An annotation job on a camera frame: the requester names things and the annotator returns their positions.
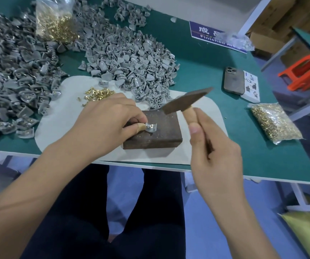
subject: hammer head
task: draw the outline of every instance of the hammer head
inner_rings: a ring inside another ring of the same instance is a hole
[[[170,114],[176,111],[185,111],[194,102],[198,101],[204,95],[208,94],[212,89],[213,87],[208,87],[201,90],[188,92],[182,96],[179,96],[171,100],[169,103],[162,106],[162,110],[165,114]]]

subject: person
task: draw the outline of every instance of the person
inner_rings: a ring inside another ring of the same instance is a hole
[[[189,124],[192,174],[233,259],[279,258],[246,200],[240,147],[194,110],[199,123]],[[128,121],[134,124],[124,127]],[[73,127],[0,193],[0,259],[185,258],[178,172],[144,170],[124,231],[107,242],[108,166],[89,164],[144,130],[146,122],[123,94],[89,102]]]

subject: orange plastic stool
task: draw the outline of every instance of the orange plastic stool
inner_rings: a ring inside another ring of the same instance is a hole
[[[310,86],[310,55],[297,61],[295,64],[288,67],[278,76],[287,75],[292,83],[287,86],[290,91],[296,91],[305,86],[308,89]]]

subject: dark trousers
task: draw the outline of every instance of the dark trousers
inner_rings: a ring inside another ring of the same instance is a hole
[[[185,258],[179,172],[144,170],[144,186],[124,231],[111,243],[108,165],[89,165],[63,189],[21,259]]]

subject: person's left hand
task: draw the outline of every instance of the person's left hand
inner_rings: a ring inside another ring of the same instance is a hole
[[[131,126],[124,127],[128,121]],[[145,130],[145,114],[135,101],[122,93],[101,101],[91,101],[84,107],[73,127],[58,141],[74,147],[92,162],[120,146],[126,139]]]

